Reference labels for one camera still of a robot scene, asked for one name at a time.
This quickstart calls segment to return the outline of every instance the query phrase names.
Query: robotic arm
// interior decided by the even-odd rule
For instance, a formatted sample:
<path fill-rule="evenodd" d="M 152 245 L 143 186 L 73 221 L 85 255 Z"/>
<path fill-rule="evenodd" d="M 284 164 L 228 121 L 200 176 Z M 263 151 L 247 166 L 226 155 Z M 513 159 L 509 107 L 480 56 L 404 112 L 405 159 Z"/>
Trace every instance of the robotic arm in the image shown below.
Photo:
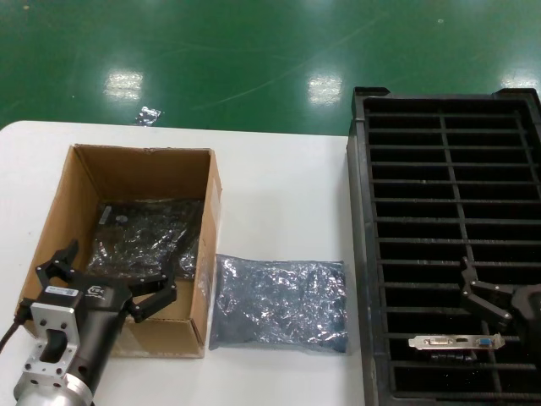
<path fill-rule="evenodd" d="M 462 266 L 462 307 L 499 331 L 513 325 L 523 347 L 541 370 L 541 284 L 481 282 L 466 258 L 462 258 Z"/>
<path fill-rule="evenodd" d="M 36 345 L 27 359 L 14 396 L 17 406 L 90 406 L 113 344 L 128 315 L 142 322 L 177 299 L 172 267 L 153 277 L 94 277 L 71 267 L 77 241 L 36 268 L 41 293 L 23 299 L 14 325 L 33 320 Z M 60 278 L 66 288 L 51 285 Z M 139 303 L 134 298 L 152 294 Z"/>

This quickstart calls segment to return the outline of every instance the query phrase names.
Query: bubble wrap bag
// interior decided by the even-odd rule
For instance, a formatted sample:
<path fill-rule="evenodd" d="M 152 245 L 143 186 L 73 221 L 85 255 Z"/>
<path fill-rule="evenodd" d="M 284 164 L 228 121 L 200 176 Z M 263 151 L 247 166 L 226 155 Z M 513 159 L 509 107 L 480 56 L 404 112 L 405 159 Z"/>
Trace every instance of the bubble wrap bag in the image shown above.
<path fill-rule="evenodd" d="M 194 279 L 203 201 L 144 200 L 101 208 L 87 272 L 149 277 L 172 262 L 177 277 Z"/>
<path fill-rule="evenodd" d="M 210 349 L 263 344 L 346 352 L 343 262 L 216 256 Z"/>

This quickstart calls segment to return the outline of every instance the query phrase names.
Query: green floor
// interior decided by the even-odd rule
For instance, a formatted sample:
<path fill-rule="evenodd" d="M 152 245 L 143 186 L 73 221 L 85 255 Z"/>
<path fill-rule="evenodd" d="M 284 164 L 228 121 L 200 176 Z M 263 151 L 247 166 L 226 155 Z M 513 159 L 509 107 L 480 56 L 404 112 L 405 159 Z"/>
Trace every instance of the green floor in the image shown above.
<path fill-rule="evenodd" d="M 356 85 L 541 84 L 539 0 L 5 0 L 0 128 L 18 120 L 346 134 Z"/>

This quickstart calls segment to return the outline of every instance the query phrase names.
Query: black plastic tray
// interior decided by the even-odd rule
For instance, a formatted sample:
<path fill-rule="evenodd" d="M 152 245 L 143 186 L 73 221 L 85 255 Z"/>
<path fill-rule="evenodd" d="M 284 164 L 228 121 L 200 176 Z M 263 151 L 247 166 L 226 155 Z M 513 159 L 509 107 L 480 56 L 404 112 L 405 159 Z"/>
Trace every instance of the black plastic tray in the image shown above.
<path fill-rule="evenodd" d="M 396 96 L 356 88 L 352 110 L 365 403 L 541 403 L 541 374 L 513 331 L 504 348 L 472 364 L 435 363 L 407 345 L 419 334 L 495 332 L 460 308 L 463 256 L 485 282 L 541 283 L 536 91 Z"/>

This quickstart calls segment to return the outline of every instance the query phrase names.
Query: cardboard box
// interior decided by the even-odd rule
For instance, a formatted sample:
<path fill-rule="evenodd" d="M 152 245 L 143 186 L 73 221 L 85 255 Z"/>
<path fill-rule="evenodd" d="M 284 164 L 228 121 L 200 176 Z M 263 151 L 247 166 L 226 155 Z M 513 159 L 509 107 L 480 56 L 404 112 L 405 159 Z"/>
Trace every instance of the cardboard box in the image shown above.
<path fill-rule="evenodd" d="M 74 145 L 64 163 L 20 297 L 41 291 L 35 268 L 56 250 L 79 241 L 74 267 L 84 271 L 92 250 L 98 206 L 109 201 L 205 199 L 194 281 L 177 280 L 177 301 L 136 324 L 129 317 L 113 354 L 202 357 L 216 261 L 221 183 L 212 150 L 136 149 Z M 32 332 L 33 323 L 27 323 Z"/>

